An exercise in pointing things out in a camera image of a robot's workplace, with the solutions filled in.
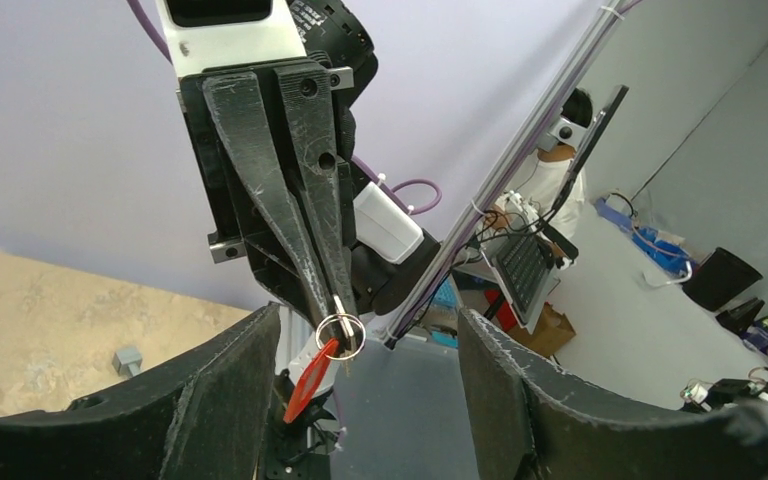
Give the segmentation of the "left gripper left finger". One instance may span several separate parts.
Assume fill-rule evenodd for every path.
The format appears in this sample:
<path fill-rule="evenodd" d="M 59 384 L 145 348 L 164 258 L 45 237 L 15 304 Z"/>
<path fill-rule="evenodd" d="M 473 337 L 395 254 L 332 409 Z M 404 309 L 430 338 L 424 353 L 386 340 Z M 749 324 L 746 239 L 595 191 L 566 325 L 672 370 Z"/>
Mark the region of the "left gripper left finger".
<path fill-rule="evenodd" d="M 251 479 L 266 429 L 280 309 L 59 412 L 0 418 L 0 479 Z"/>

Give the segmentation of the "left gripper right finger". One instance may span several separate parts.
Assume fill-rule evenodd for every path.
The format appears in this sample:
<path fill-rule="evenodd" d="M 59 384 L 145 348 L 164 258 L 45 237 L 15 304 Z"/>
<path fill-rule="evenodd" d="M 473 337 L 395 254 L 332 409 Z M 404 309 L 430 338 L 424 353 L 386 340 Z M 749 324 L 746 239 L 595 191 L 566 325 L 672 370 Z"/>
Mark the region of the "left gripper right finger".
<path fill-rule="evenodd" d="M 694 414 L 633 400 L 472 309 L 458 314 L 458 342 L 483 479 L 768 479 L 768 402 Z"/>

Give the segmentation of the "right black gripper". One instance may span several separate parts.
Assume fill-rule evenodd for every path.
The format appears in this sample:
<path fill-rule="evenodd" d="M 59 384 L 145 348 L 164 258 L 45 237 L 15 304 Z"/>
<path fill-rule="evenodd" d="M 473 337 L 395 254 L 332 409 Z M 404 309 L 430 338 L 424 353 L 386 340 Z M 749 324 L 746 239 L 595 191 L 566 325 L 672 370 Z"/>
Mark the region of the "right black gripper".
<path fill-rule="evenodd" d="M 256 282 L 312 325 L 337 311 L 336 300 L 357 312 L 353 185 L 333 76 L 300 60 L 212 69 L 180 84 L 219 258 L 245 257 Z"/>

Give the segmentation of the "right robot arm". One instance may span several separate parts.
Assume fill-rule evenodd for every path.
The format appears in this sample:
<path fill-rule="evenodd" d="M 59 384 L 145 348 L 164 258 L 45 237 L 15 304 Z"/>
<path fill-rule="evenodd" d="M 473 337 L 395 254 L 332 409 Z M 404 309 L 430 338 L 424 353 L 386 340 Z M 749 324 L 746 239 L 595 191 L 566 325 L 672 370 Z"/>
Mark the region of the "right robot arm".
<path fill-rule="evenodd" d="M 311 325 L 344 308 L 384 315 L 437 255 L 353 156 L 352 104 L 373 40 L 340 1 L 162 1 L 178 97 L 214 218 L 216 262 Z"/>

